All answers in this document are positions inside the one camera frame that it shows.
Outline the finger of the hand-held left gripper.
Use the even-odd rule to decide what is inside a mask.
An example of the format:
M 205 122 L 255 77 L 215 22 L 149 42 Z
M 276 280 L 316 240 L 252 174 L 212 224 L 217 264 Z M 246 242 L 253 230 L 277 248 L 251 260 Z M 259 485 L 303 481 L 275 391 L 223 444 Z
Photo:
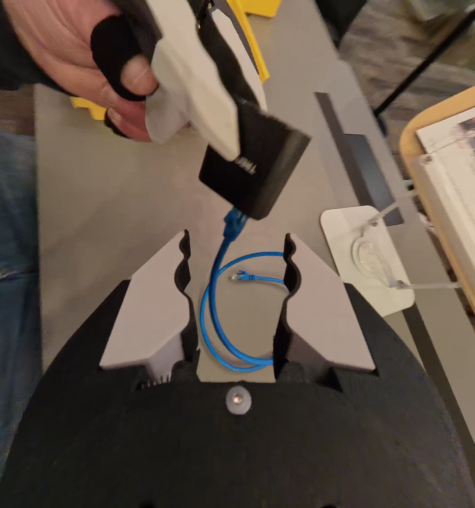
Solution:
M 253 58 L 248 54 L 238 31 L 234 27 L 234 23 L 220 9 L 213 11 L 212 17 L 218 31 L 232 50 L 234 56 L 236 56 L 241 73 L 250 86 L 255 99 L 258 101 L 260 109 L 267 112 L 266 97 L 258 71 L 255 69 Z
M 147 1 L 159 35 L 151 59 L 158 87 L 147 98 L 147 133 L 167 143 L 185 124 L 194 126 L 225 160 L 240 153 L 237 106 L 198 35 L 187 1 Z

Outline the white document stand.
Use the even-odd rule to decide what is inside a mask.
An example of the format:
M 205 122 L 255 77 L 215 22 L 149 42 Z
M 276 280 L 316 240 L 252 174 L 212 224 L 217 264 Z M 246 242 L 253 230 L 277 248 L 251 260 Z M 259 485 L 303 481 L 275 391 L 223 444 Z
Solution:
M 385 216 L 399 202 L 379 212 L 372 206 L 331 209 L 320 224 L 337 271 L 381 316 L 410 308 L 415 291 L 465 289 L 475 305 L 475 160 L 448 162 L 443 156 L 418 159 L 421 191 L 430 201 L 429 216 L 440 243 L 446 244 L 459 266 L 456 283 L 413 283 L 409 280 Z

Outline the black network switch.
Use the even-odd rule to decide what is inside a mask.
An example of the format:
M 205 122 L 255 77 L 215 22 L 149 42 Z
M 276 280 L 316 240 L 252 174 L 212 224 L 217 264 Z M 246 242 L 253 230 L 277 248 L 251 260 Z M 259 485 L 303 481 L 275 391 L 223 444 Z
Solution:
M 226 161 L 208 147 L 199 180 L 254 220 L 265 219 L 295 170 L 311 137 L 238 99 L 241 151 Z

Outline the person's leg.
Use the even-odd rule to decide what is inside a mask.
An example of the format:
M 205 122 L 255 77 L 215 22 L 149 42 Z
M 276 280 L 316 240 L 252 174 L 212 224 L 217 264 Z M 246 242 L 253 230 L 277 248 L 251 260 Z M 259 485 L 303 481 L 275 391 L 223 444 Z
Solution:
M 41 377 L 35 141 L 0 130 L 0 479 Z

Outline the person's left hand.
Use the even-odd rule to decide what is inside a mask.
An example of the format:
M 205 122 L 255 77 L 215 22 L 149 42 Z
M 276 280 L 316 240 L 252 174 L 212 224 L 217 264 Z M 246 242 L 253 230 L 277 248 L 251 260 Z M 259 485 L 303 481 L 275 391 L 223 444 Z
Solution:
M 105 108 L 113 128 L 129 139 L 150 142 L 145 101 L 158 86 L 147 57 L 132 41 L 127 61 L 117 44 L 106 48 L 108 67 L 120 87 L 108 81 L 91 48 L 96 26 L 121 12 L 111 1 L 4 1 L 19 41 L 44 73 L 69 94 Z

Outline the light wooden board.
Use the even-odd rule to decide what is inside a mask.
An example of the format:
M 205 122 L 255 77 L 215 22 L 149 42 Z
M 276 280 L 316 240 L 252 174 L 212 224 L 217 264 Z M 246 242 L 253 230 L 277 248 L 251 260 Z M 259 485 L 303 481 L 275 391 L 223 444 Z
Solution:
M 469 276 L 464 270 L 461 256 L 455 251 L 455 245 L 450 242 L 449 222 L 442 218 L 440 210 L 436 207 L 435 200 L 429 197 L 425 186 L 427 181 L 422 176 L 418 164 L 419 159 L 425 154 L 425 150 L 417 136 L 418 130 L 474 107 L 475 86 L 420 112 L 403 129 L 399 141 L 399 152 L 406 171 L 413 179 L 413 184 L 418 192 L 421 204 L 431 219 L 435 232 L 437 232 L 441 249 L 444 251 L 460 283 L 462 292 L 465 294 L 469 306 L 475 315 L 475 294 L 471 288 Z

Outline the yellow plastic bin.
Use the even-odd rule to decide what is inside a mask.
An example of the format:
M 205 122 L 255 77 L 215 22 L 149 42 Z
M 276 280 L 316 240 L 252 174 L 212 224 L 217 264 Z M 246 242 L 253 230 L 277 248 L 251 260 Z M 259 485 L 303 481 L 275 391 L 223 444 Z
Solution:
M 270 74 L 248 16 L 255 15 L 263 18 L 273 18 L 278 12 L 281 1 L 227 1 L 227 4 L 243 31 L 245 41 L 252 54 L 253 63 L 256 65 L 260 81 L 263 83 L 270 77 Z M 70 102 L 76 109 L 87 110 L 93 120 L 104 121 L 107 111 L 101 106 L 79 97 L 71 97 Z

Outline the black floor stand pole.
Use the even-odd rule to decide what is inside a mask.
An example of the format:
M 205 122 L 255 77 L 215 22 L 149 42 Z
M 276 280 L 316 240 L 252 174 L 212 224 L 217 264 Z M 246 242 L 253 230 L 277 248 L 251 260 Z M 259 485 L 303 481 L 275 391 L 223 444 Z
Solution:
M 475 7 L 472 7 L 465 17 L 457 22 L 454 28 L 452 28 L 448 35 L 421 61 L 421 63 L 412 70 L 407 77 L 391 92 L 374 110 L 373 114 L 375 119 L 381 121 L 382 113 L 399 98 L 399 96 L 406 91 L 406 89 L 417 80 L 425 70 L 431 66 L 439 57 L 444 54 L 447 49 L 454 43 L 460 36 L 464 34 L 475 22 Z

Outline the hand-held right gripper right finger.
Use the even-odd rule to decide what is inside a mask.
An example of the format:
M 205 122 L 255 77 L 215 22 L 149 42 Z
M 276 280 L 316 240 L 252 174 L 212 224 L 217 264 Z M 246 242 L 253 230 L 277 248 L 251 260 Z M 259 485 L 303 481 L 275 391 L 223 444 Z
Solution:
M 273 372 L 288 363 L 305 378 L 323 378 L 329 368 L 373 372 L 375 363 L 339 275 L 300 238 L 285 236 L 282 304 L 273 338 Z

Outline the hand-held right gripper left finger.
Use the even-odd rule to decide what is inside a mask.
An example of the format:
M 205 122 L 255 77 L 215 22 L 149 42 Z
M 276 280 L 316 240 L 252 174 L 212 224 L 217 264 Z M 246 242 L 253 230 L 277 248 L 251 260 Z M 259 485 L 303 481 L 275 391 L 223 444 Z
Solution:
M 172 378 L 176 365 L 193 362 L 198 330 L 192 299 L 188 230 L 176 234 L 131 279 L 99 366 L 145 368 L 149 378 Z

